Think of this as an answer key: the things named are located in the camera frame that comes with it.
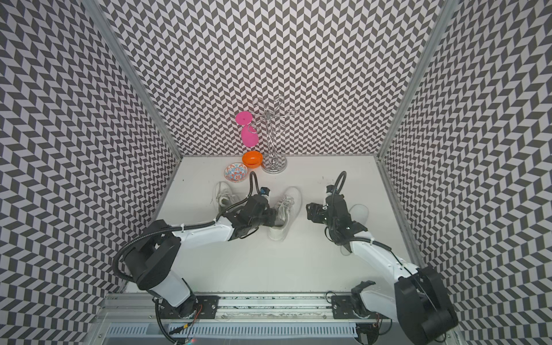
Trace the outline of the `white sneaker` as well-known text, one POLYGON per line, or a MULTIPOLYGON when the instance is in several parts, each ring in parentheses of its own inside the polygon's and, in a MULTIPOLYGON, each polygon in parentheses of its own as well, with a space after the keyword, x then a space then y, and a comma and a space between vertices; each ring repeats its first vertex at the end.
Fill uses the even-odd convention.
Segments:
POLYGON ((289 187, 277 203, 275 225, 268 230, 268 237, 273 241, 283 241, 298 217, 302 206, 302 194, 296 187, 289 187))
POLYGON ((214 208, 216 210, 216 217, 220 217, 231 206, 240 201, 237 194, 231 189, 231 186, 226 182, 219 182, 214 188, 214 208))

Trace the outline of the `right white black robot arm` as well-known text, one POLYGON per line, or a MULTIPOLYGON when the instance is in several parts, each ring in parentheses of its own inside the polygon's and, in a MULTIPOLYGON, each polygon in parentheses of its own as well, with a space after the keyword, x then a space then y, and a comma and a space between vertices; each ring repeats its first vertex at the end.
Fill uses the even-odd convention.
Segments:
POLYGON ((309 221, 326 227, 334 244, 367 262, 394 288, 393 296, 388 296, 376 290, 372 280, 354 286, 349 301, 356 316, 386 316, 400 325, 413 344, 429 344, 458 326, 440 274, 430 266, 407 262, 377 241, 366 227, 366 206, 348 207, 342 195, 328 195, 323 204, 308 204, 306 212, 309 221))

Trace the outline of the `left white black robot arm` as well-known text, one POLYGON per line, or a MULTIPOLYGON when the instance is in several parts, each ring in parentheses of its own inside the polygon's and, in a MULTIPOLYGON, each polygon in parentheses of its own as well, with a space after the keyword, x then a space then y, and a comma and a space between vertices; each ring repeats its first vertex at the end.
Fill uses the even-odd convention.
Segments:
POLYGON ((142 235, 124 244, 112 261, 112 272, 147 291, 180 318, 196 312, 198 300, 189 284, 174 270, 182 250, 245 239, 261 226, 273 225, 277 210, 264 195, 250 196, 221 212, 213 221, 172 227, 154 221, 142 235))

